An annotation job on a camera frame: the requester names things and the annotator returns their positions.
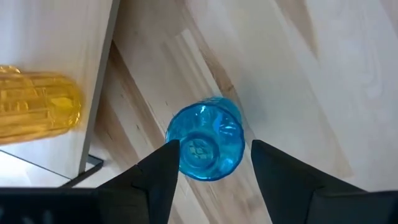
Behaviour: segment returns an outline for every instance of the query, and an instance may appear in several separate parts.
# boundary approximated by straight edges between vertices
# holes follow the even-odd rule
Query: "transparent cup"
[[[219,180],[239,165],[244,151],[242,119],[229,99],[212,97],[174,116],[166,141],[180,140],[180,171],[196,180]]]

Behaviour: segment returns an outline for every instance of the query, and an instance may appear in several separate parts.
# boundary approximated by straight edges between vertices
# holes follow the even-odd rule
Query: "plastic cup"
[[[239,165],[244,136],[238,107],[229,99],[212,97],[177,113],[166,141],[180,140],[180,171],[196,180],[219,180]]]

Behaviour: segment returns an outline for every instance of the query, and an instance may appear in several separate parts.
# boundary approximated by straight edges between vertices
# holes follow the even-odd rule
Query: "black metal bracket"
[[[98,172],[104,166],[104,160],[102,160],[98,157],[92,156],[90,154],[87,157],[87,163],[94,165],[94,166],[92,168],[82,172],[77,177],[70,179],[67,183],[63,184],[61,187],[67,187],[67,188],[73,187],[76,184],[79,184],[81,181],[87,179],[89,176]]]

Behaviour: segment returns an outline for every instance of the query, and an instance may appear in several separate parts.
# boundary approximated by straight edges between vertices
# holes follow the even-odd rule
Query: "wooden surface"
[[[126,170],[173,115],[233,99],[262,139],[366,190],[398,189],[394,0],[123,0],[96,123]],[[217,182],[179,175],[171,223],[270,223],[249,147]]]
[[[29,72],[64,73],[76,80],[84,96],[77,128],[1,149],[65,177],[76,177],[84,170],[90,146],[104,72],[100,62],[108,56],[106,34],[113,32],[111,8],[115,17],[117,6],[113,0],[0,0],[0,7],[0,64]]]

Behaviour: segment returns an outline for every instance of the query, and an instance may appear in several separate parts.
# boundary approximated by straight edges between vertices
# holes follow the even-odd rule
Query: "wood grain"
[[[84,170],[112,6],[113,0],[0,1],[4,34],[0,37],[0,62],[22,71],[63,73],[77,82],[84,97],[82,119],[76,129],[55,138],[2,146],[2,150],[65,177],[74,178]]]
[[[103,92],[118,120],[97,125],[120,125],[142,159],[183,107],[213,95],[239,105],[242,163],[217,182],[180,174],[172,223],[271,222],[253,139],[366,190],[396,189],[398,39],[387,12],[373,0],[121,1]]]

